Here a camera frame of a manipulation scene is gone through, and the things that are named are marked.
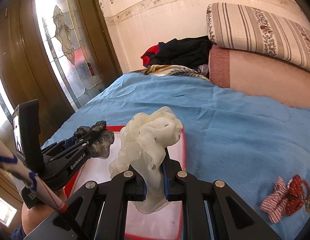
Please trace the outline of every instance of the red clothing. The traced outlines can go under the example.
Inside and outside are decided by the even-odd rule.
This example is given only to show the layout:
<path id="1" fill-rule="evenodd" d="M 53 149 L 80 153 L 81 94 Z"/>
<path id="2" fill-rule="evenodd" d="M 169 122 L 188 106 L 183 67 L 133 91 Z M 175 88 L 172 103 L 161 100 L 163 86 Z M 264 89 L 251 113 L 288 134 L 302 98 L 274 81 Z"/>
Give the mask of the red clothing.
<path id="1" fill-rule="evenodd" d="M 159 51 L 158 49 L 158 44 L 150 47 L 148 50 L 146 50 L 146 52 L 143 54 L 143 56 L 141 56 L 140 58 L 143 60 L 143 66 L 146 67 L 146 65 L 150 62 L 150 57 L 148 57 L 148 53 L 151 54 L 157 54 Z"/>

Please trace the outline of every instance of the wall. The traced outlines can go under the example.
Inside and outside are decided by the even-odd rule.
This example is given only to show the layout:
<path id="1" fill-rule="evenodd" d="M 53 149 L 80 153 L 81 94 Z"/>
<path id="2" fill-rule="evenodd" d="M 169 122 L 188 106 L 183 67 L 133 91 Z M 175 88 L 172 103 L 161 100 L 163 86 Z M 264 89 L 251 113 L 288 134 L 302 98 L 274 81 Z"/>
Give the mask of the wall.
<path id="1" fill-rule="evenodd" d="M 206 9 L 230 2 L 267 10 L 310 29 L 294 0 L 99 0 L 123 72 L 142 69 L 140 56 L 159 41 L 207 35 Z"/>

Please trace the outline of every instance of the bed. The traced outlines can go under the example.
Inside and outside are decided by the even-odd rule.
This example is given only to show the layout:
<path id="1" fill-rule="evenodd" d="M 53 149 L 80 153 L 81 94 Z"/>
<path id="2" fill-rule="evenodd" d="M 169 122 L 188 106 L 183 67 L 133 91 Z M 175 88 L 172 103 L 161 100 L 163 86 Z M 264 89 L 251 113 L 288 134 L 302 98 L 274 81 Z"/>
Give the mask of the bed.
<path id="1" fill-rule="evenodd" d="M 303 207 L 277 224 L 260 211 L 278 176 L 310 183 L 310 108 L 222 89 L 196 77 L 128 73 L 80 108 L 44 146 L 100 120 L 126 124 L 136 113 L 168 106 L 184 126 L 187 171 L 224 180 L 283 240 L 293 240 L 310 213 Z"/>

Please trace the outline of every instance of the red polka dot cloth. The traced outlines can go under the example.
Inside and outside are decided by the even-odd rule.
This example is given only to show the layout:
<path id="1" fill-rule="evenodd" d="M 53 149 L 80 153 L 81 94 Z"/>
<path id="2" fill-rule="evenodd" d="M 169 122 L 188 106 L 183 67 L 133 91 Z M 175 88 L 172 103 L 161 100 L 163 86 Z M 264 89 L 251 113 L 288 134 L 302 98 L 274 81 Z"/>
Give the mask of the red polka dot cloth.
<path id="1" fill-rule="evenodd" d="M 306 195 L 302 184 L 306 186 L 307 194 L 309 194 L 310 188 L 306 180 L 301 180 L 299 175 L 293 177 L 292 182 L 289 184 L 289 189 L 287 192 L 287 206 L 286 214 L 288 216 L 293 215 L 296 211 L 300 210 L 306 201 Z"/>

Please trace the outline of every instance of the person's hand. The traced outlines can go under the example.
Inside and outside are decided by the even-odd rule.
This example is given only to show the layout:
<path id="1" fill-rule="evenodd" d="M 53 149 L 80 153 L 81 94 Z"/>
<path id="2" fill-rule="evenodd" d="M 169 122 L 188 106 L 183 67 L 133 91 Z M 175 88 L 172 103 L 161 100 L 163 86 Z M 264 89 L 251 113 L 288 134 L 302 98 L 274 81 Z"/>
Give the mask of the person's hand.
<path id="1" fill-rule="evenodd" d="M 66 201 L 67 197 L 65 195 L 64 189 L 55 191 L 55 194 L 62 200 Z M 21 210 L 21 221 L 23 225 L 23 230 L 26 235 L 28 235 L 35 227 L 37 227 L 46 217 L 53 214 L 54 210 L 47 205 L 39 205 L 28 209 L 26 204 L 23 204 Z"/>

